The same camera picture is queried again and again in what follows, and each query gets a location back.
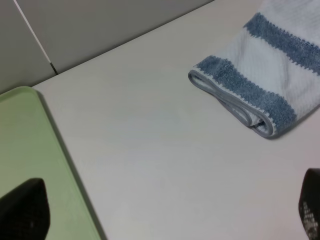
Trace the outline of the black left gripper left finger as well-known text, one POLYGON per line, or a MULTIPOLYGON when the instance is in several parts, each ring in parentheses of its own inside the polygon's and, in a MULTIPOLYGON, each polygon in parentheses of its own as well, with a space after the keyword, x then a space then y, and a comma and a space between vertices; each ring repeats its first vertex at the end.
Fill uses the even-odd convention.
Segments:
POLYGON ((2 240, 44 240, 51 224, 46 185, 30 178, 0 198, 2 240))

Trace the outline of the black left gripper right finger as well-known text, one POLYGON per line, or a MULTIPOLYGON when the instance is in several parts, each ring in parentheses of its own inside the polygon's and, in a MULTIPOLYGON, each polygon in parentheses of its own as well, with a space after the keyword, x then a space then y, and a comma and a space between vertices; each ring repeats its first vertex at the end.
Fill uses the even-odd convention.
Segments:
POLYGON ((320 169, 309 168, 303 179, 299 202, 299 216, 309 240, 320 239, 320 169))

